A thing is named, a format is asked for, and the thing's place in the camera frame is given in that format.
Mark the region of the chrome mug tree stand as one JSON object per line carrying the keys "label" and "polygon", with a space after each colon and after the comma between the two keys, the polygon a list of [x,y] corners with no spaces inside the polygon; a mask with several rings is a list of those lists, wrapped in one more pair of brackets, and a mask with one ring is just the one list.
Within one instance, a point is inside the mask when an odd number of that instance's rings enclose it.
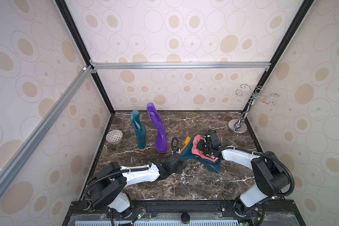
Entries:
{"label": "chrome mug tree stand", "polygon": [[268,96],[262,96],[261,92],[264,89],[264,87],[262,86],[256,86],[255,91],[252,93],[245,91],[246,89],[250,89],[250,86],[247,84],[241,84],[240,88],[237,89],[235,92],[236,95],[239,97],[241,97],[243,94],[246,94],[249,96],[249,98],[248,104],[245,110],[241,113],[240,118],[232,119],[228,122],[228,128],[234,134],[244,134],[247,131],[247,125],[245,123],[245,120],[247,118],[248,113],[250,112],[251,107],[256,103],[257,100],[269,106],[274,106],[275,103],[271,101],[271,99],[279,97],[277,93],[270,93]]}

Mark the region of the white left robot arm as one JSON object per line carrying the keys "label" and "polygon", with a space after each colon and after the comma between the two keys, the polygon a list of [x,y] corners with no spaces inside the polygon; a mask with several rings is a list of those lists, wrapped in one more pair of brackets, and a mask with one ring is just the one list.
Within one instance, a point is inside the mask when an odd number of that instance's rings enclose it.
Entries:
{"label": "white left robot arm", "polygon": [[172,174],[182,174],[186,161],[174,153],[168,158],[154,158],[149,164],[137,167],[120,166],[112,162],[89,179],[84,197],[95,210],[109,207],[127,216],[133,209],[131,200],[122,190],[142,182],[167,179]]}

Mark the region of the black corner frame post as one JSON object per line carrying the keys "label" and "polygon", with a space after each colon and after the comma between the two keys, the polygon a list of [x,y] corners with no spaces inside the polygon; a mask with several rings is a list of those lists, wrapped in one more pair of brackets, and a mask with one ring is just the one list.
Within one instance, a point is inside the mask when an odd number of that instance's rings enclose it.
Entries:
{"label": "black corner frame post", "polygon": [[[78,48],[78,50],[79,50],[79,52],[80,52],[80,54],[83,58],[85,64],[87,66],[94,66],[91,62],[91,57],[90,57],[90,55],[87,51],[85,43],[82,39],[82,36],[79,33],[79,30],[78,30],[78,28],[75,24],[75,21],[74,21],[71,13],[69,11],[69,8],[68,8],[66,2],[64,0],[55,0],[55,3],[56,3],[56,5],[57,5],[57,7],[60,11],[60,14],[62,15],[62,17],[65,21],[68,29],[69,29],[69,32],[71,33],[71,35],[74,39],[74,42],[75,42],[75,44],[76,44],[76,46],[77,46],[77,48]],[[94,82],[95,82],[95,84],[96,84],[96,86],[97,86],[97,88],[98,88],[98,90],[99,90],[99,92],[100,92],[100,94],[101,94],[101,96],[104,100],[104,103],[106,104],[110,114],[113,115],[115,113],[115,110],[114,110],[114,108],[113,108],[113,106],[112,106],[112,104],[109,100],[109,97],[108,97],[108,95],[105,91],[103,83],[102,83],[98,73],[96,72],[96,70],[94,69],[93,71],[94,72],[91,74],[92,78],[93,78],[93,80],[94,80]]]}
{"label": "black corner frame post", "polygon": [[303,1],[302,4],[300,5],[299,10],[295,14],[293,20],[291,20],[289,28],[286,30],[284,37],[281,39],[278,48],[276,49],[273,57],[270,60],[271,64],[269,68],[265,70],[256,88],[250,94],[248,103],[246,104],[243,110],[243,113],[249,113],[252,106],[256,103],[256,101],[259,101],[259,102],[262,101],[263,103],[270,105],[270,106],[275,105],[275,103],[273,102],[273,99],[279,97],[277,93],[271,93],[269,96],[262,96],[261,92],[265,89],[265,83],[267,82],[270,74],[274,70],[276,64],[278,63],[281,56],[285,52],[290,41],[292,40],[295,33],[299,29],[300,24],[303,22],[305,16],[307,15],[308,11],[310,10],[314,2],[315,1],[307,0],[307,1]]}

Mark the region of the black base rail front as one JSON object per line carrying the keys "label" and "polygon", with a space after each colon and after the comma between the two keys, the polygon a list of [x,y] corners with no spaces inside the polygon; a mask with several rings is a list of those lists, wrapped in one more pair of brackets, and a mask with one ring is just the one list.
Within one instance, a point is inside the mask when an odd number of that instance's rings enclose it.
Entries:
{"label": "black base rail front", "polygon": [[82,202],[73,202],[64,226],[303,226],[294,201],[269,200],[238,216],[233,200],[134,201],[133,212],[123,217],[105,207],[89,212]]}

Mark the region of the horizontal aluminium rail back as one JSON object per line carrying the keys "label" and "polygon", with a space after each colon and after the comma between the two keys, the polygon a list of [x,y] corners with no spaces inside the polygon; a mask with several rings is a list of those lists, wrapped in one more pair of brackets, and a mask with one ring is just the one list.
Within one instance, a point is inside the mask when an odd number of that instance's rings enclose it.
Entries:
{"label": "horizontal aluminium rail back", "polygon": [[96,70],[269,68],[270,62],[94,63]]}

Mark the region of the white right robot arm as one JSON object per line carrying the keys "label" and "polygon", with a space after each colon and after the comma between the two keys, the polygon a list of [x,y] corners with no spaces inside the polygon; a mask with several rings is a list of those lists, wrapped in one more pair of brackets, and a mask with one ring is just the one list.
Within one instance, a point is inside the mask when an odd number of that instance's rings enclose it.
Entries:
{"label": "white right robot arm", "polygon": [[203,163],[215,166],[224,160],[253,171],[255,184],[238,196],[234,203],[239,215],[244,215],[255,204],[263,203],[273,196],[285,197],[294,191],[294,176],[273,152],[251,152],[221,144],[214,130],[206,131],[204,136],[196,135],[192,143],[191,153]]}

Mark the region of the diagonal aluminium rail left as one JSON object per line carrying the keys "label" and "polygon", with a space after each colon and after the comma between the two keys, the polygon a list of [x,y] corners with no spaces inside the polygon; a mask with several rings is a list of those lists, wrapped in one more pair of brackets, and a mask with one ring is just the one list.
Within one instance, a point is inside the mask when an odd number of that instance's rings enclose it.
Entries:
{"label": "diagonal aluminium rail left", "polygon": [[26,141],[21,145],[4,169],[0,172],[0,198],[3,196],[9,185],[28,161],[30,156],[36,150],[37,146],[43,140],[52,125],[64,111],[65,107],[71,101],[85,79],[91,75],[92,71],[93,66],[88,65],[81,71],[81,73],[79,73],[68,89],[53,105],[44,119],[38,124],[28,139],[26,139]]}

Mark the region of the patterned black white bowl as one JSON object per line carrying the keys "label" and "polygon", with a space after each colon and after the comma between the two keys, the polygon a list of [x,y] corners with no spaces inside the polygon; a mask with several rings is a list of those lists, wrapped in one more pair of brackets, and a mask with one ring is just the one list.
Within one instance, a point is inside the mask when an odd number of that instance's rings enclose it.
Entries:
{"label": "patterned black white bowl", "polygon": [[123,138],[123,132],[118,129],[110,130],[105,137],[106,141],[113,145],[119,144],[122,138]]}

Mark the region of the purple rubber boot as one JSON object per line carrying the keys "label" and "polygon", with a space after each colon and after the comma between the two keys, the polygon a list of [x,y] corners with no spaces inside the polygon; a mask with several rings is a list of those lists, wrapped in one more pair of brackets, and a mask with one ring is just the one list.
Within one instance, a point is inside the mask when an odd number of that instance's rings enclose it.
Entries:
{"label": "purple rubber boot", "polygon": [[153,103],[150,102],[147,104],[147,112],[154,126],[157,128],[157,137],[156,137],[156,143],[155,143],[156,150],[159,153],[165,153],[168,148],[165,124],[161,120]]}

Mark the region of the pink microfiber cloth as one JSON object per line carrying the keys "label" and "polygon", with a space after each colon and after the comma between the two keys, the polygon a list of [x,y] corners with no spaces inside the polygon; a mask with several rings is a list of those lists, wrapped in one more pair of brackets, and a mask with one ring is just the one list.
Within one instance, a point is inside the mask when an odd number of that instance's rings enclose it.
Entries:
{"label": "pink microfiber cloth", "polygon": [[193,139],[193,147],[191,149],[191,153],[196,155],[198,158],[201,158],[203,160],[206,160],[212,163],[215,163],[216,161],[218,161],[219,158],[214,157],[214,156],[212,157],[208,156],[204,154],[204,152],[198,148],[198,145],[200,144],[200,142],[202,142],[201,144],[206,144],[205,139],[201,135],[198,134]]}

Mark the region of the teal rubber boot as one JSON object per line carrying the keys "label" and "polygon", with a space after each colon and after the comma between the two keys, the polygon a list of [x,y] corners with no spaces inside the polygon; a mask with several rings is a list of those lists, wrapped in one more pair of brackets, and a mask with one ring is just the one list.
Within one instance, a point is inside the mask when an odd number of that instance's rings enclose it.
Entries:
{"label": "teal rubber boot", "polygon": [[217,159],[215,162],[212,162],[210,160],[201,158],[195,154],[192,153],[192,148],[193,148],[193,138],[187,137],[185,139],[185,142],[183,144],[182,149],[180,150],[180,154],[185,160],[188,159],[194,159],[200,163],[202,163],[204,166],[209,168],[210,170],[214,171],[215,173],[220,173],[220,168],[221,168],[221,160]]}
{"label": "teal rubber boot", "polygon": [[147,129],[140,121],[139,111],[131,112],[131,123],[133,125],[137,138],[137,146],[140,151],[145,151],[147,148]]}

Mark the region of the black corner frame post right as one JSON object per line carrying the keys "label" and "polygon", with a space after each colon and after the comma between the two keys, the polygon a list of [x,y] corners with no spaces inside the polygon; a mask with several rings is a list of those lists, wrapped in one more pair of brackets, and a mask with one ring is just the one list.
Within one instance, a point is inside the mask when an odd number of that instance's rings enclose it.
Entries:
{"label": "black corner frame post right", "polygon": [[305,16],[307,15],[308,11],[310,10],[314,2],[315,1],[307,0],[307,1],[303,1],[302,4],[300,5],[299,10],[295,14],[293,20],[291,20],[289,28],[286,30],[284,37],[281,39],[278,48],[276,49],[273,57],[270,60],[271,64],[269,68],[265,70],[256,88],[250,94],[248,103],[246,104],[243,110],[243,113],[249,113],[252,106],[256,103],[256,101],[259,101],[259,102],[262,101],[263,103],[270,105],[270,106],[275,105],[275,103],[273,102],[273,99],[279,97],[277,93],[271,93],[269,96],[262,96],[261,92],[265,89],[265,83],[267,82],[270,74],[274,70],[276,64],[278,63],[281,56],[285,52],[290,41],[292,40],[295,33],[299,29],[300,24],[303,22]]}

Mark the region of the black corner frame post left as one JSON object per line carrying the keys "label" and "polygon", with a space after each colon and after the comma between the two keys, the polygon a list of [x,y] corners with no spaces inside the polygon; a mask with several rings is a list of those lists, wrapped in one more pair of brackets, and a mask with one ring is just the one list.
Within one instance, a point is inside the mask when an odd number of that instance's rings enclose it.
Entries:
{"label": "black corner frame post left", "polygon": [[[74,42],[75,42],[75,44],[76,44],[76,46],[77,46],[77,48],[78,48],[78,50],[79,50],[79,52],[80,52],[80,54],[83,58],[85,64],[87,66],[94,66],[91,62],[91,57],[90,57],[90,55],[87,51],[85,43],[82,39],[82,36],[79,33],[79,30],[78,30],[78,28],[75,24],[75,21],[74,21],[71,13],[69,11],[69,8],[68,8],[66,2],[64,0],[55,0],[55,3],[56,3],[56,5],[57,5],[57,7],[60,11],[60,14],[62,15],[62,17],[65,21],[68,29],[69,29],[69,32],[71,33],[71,35],[74,39]],[[114,110],[114,108],[113,108],[113,106],[112,106],[112,104],[109,100],[109,97],[108,97],[108,95],[105,91],[103,83],[102,83],[98,73],[96,72],[96,70],[94,69],[93,71],[94,72],[91,74],[92,78],[93,78],[93,80],[94,80],[94,82],[95,82],[95,84],[96,84],[96,86],[97,86],[97,88],[98,88],[98,90],[99,90],[99,92],[100,92],[100,94],[101,94],[101,96],[104,100],[104,103],[106,104],[110,114],[113,115],[115,113],[115,110]]]}

